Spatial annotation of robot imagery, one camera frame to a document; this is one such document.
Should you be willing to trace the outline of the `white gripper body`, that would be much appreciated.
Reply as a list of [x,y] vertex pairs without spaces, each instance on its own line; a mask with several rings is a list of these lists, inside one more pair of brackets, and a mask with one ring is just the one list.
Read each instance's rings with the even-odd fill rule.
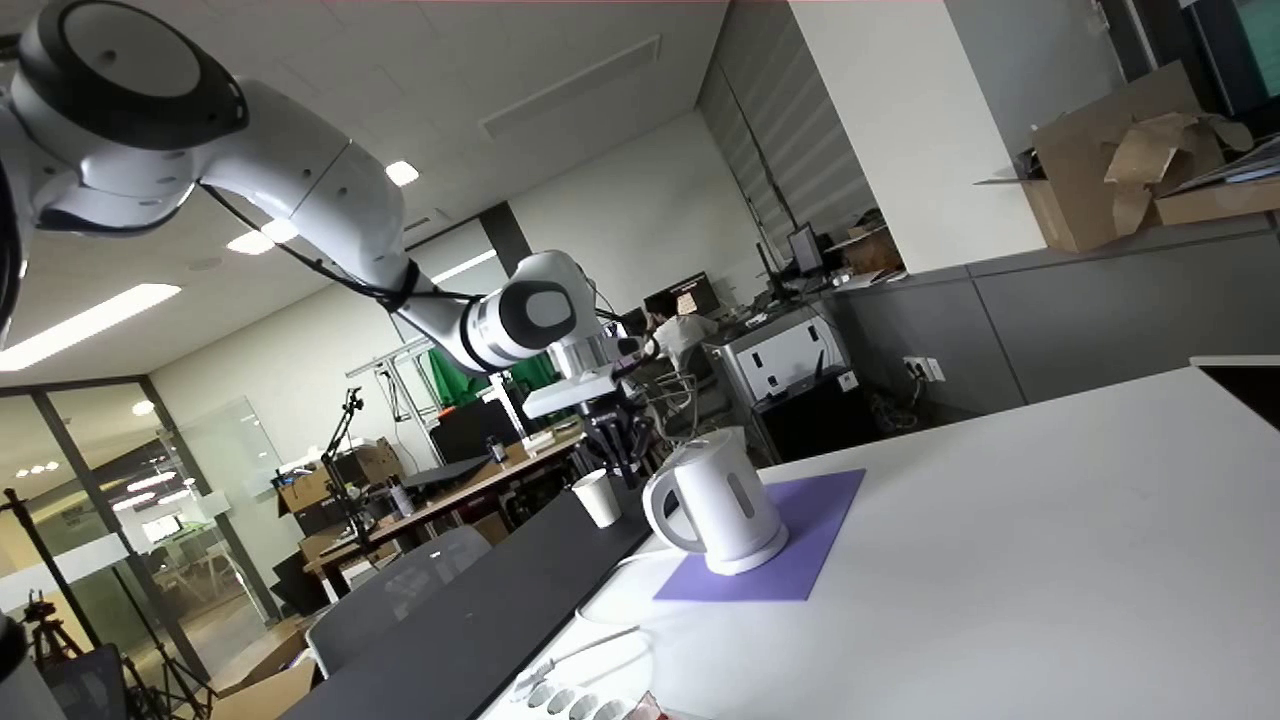
[[548,347],[548,360],[559,378],[523,394],[529,418],[609,394],[625,362],[613,339],[559,339]]

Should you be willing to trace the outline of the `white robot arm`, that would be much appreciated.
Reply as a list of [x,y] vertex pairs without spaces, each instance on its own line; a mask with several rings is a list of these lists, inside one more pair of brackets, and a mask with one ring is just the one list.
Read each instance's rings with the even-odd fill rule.
[[313,267],[376,298],[467,370],[533,357],[557,368],[533,414],[616,386],[625,350],[589,272],[548,249],[508,282],[459,297],[405,250],[405,194],[382,164],[299,101],[233,75],[132,0],[48,0],[2,40],[0,315],[20,298],[39,233],[139,237],[193,190],[228,190],[313,244]]

